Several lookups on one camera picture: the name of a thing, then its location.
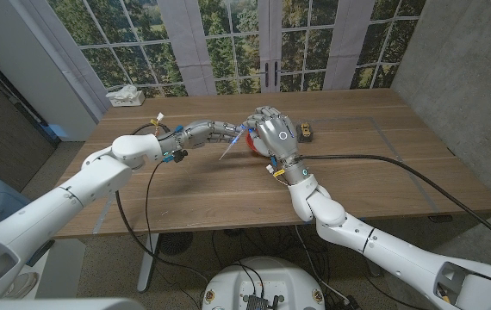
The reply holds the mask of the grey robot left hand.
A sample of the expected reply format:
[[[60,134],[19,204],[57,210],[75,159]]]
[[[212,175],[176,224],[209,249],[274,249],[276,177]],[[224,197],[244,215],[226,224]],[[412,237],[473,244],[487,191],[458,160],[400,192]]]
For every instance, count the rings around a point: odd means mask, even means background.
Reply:
[[[223,121],[199,120],[175,131],[177,143],[184,149],[196,149],[207,143],[234,144],[246,130],[243,125]]]

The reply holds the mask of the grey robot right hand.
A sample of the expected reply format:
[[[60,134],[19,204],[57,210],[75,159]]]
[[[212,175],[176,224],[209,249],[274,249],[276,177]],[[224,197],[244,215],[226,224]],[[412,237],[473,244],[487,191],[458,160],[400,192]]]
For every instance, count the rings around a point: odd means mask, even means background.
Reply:
[[[243,125],[247,130],[246,141],[253,151],[274,157],[286,171],[306,168],[298,153],[297,132],[287,115],[271,106],[258,107]]]

